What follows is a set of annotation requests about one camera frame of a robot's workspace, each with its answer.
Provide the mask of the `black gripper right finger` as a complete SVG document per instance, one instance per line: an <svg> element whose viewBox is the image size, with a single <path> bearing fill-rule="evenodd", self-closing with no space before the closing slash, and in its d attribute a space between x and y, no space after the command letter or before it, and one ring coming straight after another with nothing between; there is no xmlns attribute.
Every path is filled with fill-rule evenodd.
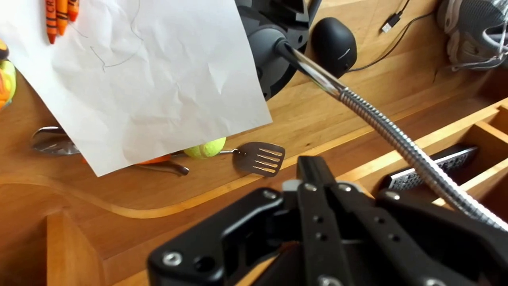
<svg viewBox="0 0 508 286"><path fill-rule="evenodd" d="M327 186L346 237L367 245L381 286L508 286L508 235L465 215L352 185Z"/></svg>

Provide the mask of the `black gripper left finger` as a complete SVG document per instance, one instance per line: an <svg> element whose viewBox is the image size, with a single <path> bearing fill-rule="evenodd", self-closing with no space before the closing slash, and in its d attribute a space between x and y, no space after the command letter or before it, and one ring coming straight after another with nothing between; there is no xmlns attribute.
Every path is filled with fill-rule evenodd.
<svg viewBox="0 0 508 286"><path fill-rule="evenodd" d="M229 286L278 248L268 221L283 196L257 189L148 256L151 286Z"/></svg>

